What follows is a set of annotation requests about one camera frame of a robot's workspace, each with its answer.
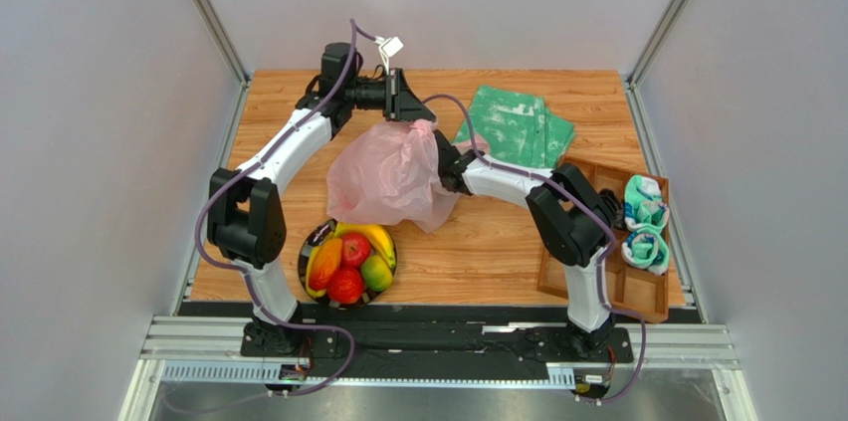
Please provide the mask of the green fruit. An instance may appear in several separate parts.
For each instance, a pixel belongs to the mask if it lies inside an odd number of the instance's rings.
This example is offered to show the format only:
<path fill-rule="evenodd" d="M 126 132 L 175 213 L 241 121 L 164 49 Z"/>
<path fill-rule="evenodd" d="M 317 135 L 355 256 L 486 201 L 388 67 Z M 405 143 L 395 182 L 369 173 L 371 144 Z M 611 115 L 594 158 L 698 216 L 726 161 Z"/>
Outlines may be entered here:
<path fill-rule="evenodd" d="M 359 268 L 365 285 L 372 291 L 383 292 L 393 283 L 393 272 L 379 255 L 367 258 Z"/>

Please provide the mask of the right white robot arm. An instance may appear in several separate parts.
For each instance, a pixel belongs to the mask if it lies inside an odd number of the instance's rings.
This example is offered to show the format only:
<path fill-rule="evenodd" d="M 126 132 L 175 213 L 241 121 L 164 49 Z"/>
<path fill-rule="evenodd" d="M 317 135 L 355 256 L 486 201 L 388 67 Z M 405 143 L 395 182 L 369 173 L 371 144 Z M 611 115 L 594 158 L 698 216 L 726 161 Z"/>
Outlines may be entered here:
<path fill-rule="evenodd" d="M 605 202 L 580 169 L 531 169 L 476 153 L 464 153 L 439 131 L 438 174 L 443 187 L 466 195 L 488 196 L 529 210 L 548 253 L 563 265 L 569 323 L 586 334 L 601 335 L 614 325 L 602 273 L 615 244 L 615 209 Z"/>

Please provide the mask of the teal white sock upper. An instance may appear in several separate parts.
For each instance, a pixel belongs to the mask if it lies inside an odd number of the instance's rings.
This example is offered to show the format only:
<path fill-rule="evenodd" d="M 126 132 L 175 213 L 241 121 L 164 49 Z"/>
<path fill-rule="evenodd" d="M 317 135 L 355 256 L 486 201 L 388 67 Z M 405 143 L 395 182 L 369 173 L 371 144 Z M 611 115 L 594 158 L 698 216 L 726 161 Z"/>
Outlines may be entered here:
<path fill-rule="evenodd" d="M 642 175 L 633 175 L 627 182 L 623 208 L 625 226 L 632 232 L 643 229 L 662 232 L 670 218 L 670 206 L 659 183 Z"/>

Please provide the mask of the wooden compartment tray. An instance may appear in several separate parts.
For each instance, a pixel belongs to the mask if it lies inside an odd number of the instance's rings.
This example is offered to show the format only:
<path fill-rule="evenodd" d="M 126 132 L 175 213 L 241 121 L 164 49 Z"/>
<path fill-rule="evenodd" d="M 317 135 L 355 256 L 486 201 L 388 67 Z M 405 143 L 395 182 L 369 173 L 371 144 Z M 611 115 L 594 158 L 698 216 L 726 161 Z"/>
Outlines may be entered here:
<path fill-rule="evenodd" d="M 638 174 L 634 170 L 567 155 L 563 155 L 559 161 L 575 165 L 596 190 L 609 189 L 619 200 L 625 197 L 627 183 Z M 608 297 L 614 307 L 638 312 L 649 323 L 661 323 L 668 319 L 671 269 L 656 275 L 637 268 L 626 262 L 621 249 L 616 248 L 607 259 L 605 270 Z M 536 289 L 544 294 L 567 299 L 563 265 L 553 259 L 546 249 L 541 250 Z"/>

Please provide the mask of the teal white sock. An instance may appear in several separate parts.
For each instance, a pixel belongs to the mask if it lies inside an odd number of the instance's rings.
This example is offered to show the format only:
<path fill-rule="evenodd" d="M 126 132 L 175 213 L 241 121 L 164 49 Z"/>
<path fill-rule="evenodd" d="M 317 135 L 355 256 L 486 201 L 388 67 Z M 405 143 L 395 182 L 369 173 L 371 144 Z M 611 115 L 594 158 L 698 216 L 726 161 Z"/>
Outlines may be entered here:
<path fill-rule="evenodd" d="M 621 253 L 628 265 L 655 276 L 663 276 L 669 269 L 669 247 L 661 234 L 651 228 L 632 232 L 622 243 Z"/>
<path fill-rule="evenodd" d="M 670 206 L 659 183 L 642 175 L 633 175 L 627 182 L 623 208 L 625 226 L 632 232 L 643 229 L 662 232 L 670 218 Z"/>

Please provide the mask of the red apple fruit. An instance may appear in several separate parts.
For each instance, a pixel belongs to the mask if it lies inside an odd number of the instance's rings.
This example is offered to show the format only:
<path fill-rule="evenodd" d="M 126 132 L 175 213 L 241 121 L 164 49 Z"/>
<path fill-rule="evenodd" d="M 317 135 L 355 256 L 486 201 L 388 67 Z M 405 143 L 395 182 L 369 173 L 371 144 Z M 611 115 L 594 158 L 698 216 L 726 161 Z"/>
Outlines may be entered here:
<path fill-rule="evenodd" d="M 371 256 L 371 245 L 361 233 L 348 232 L 340 236 L 342 242 L 341 264 L 358 269 Z"/>

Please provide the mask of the red tomato fruit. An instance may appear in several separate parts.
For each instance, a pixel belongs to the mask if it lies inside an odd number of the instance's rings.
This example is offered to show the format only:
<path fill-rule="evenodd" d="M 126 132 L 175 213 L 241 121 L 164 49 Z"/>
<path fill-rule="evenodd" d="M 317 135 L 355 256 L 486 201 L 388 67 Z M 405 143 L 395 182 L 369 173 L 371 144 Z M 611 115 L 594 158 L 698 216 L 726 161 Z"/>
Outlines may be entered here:
<path fill-rule="evenodd" d="M 366 285 L 358 269 L 342 267 L 330 279 L 326 294 L 342 305 L 354 304 L 365 292 Z"/>

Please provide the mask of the yellow banana bunch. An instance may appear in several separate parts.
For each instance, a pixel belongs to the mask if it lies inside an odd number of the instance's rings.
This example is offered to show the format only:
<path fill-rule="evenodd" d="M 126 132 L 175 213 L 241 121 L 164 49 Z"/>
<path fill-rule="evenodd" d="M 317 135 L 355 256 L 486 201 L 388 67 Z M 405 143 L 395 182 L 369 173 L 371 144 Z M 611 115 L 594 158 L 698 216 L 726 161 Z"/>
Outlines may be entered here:
<path fill-rule="evenodd" d="M 389 232 L 381 225 L 376 224 L 348 224 L 337 222 L 335 225 L 334 236 L 340 237 L 347 233 L 359 233 L 363 235 L 376 250 L 376 252 L 386 262 L 391 271 L 396 269 L 396 249 L 394 241 Z"/>

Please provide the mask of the dark round plate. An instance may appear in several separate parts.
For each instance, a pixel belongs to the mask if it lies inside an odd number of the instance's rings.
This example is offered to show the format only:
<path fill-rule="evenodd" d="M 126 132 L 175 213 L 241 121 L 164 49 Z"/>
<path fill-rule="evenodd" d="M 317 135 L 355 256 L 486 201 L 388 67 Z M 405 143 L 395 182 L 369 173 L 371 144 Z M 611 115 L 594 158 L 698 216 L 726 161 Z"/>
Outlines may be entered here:
<path fill-rule="evenodd" d="M 329 219 L 304 241 L 298 273 L 310 299 L 334 309 L 353 309 L 387 291 L 396 266 L 396 247 L 384 227 Z"/>

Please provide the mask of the green white cloth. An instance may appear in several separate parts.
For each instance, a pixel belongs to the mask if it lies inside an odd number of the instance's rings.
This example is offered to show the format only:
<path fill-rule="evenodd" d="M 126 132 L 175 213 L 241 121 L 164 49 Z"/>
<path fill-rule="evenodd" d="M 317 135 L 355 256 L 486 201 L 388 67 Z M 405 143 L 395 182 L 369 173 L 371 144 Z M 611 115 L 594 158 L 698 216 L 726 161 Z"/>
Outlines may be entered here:
<path fill-rule="evenodd" d="M 491 86 L 477 89 L 469 116 L 482 152 L 526 167 L 556 167 L 576 136 L 574 124 L 543 98 Z"/>

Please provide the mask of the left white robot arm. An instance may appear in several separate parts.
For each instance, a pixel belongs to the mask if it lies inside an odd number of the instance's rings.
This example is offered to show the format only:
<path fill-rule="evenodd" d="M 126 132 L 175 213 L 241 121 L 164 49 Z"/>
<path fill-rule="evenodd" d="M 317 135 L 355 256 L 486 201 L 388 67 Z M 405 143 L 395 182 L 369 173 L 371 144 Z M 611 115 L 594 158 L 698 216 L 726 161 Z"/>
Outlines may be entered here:
<path fill-rule="evenodd" d="M 219 168 L 210 178 L 202 217 L 206 239 L 224 256 L 224 266 L 240 273 L 253 301 L 254 325 L 286 342 L 305 330 L 300 303 L 279 261 L 287 237 L 281 197 L 294 176 L 357 109 L 379 110 L 394 122 L 437 119 L 411 91 L 402 70 L 366 78 L 360 68 L 353 44 L 326 45 L 318 75 L 281 131 L 238 169 Z"/>

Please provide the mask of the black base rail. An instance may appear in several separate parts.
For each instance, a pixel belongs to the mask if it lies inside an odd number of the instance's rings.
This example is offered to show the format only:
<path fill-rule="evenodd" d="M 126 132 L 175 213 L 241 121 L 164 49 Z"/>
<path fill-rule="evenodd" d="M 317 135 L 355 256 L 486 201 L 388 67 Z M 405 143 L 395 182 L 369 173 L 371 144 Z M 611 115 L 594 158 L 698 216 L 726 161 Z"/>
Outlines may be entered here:
<path fill-rule="evenodd" d="M 629 364 L 637 338 L 609 324 L 593 341 L 567 321 L 565 307 L 372 304 L 349 310 L 317 304 L 297 309 L 292 330 L 253 317 L 243 328 L 247 357 L 296 356 L 307 373 L 347 378 L 446 381 L 542 380 L 547 365 Z"/>

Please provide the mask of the teal white sock lower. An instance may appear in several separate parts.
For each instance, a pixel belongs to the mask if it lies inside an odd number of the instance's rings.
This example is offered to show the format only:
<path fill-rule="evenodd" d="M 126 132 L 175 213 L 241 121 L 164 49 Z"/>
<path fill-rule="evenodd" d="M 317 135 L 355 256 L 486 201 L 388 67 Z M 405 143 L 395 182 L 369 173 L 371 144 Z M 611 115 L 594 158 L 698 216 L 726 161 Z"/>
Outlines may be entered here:
<path fill-rule="evenodd" d="M 651 228 L 632 232 L 622 243 L 621 253 L 628 265 L 655 276 L 663 276 L 669 269 L 669 247 L 661 234 Z"/>

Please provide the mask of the yellow mango fruit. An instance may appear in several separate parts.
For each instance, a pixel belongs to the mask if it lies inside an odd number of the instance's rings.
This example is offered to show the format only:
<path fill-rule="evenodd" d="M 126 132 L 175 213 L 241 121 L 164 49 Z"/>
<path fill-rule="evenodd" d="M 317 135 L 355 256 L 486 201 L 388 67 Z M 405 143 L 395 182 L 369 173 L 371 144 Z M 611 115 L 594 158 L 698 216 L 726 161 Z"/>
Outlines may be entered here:
<path fill-rule="evenodd" d="M 314 248 L 309 256 L 306 274 L 304 276 L 304 287 L 308 295 L 313 299 L 318 299 L 325 294 L 325 282 L 321 272 L 314 274 L 316 259 L 318 257 L 318 248 Z"/>

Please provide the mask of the pink plastic bag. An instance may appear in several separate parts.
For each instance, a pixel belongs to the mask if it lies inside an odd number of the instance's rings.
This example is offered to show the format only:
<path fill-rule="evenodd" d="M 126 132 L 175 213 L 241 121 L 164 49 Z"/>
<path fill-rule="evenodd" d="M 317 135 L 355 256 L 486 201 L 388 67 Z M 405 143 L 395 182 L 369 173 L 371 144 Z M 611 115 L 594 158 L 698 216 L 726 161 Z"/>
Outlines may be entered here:
<path fill-rule="evenodd" d="M 329 217 L 394 226 L 411 221 L 425 233 L 450 217 L 460 195 L 438 175 L 436 122 L 381 121 L 348 145 L 328 169 Z"/>

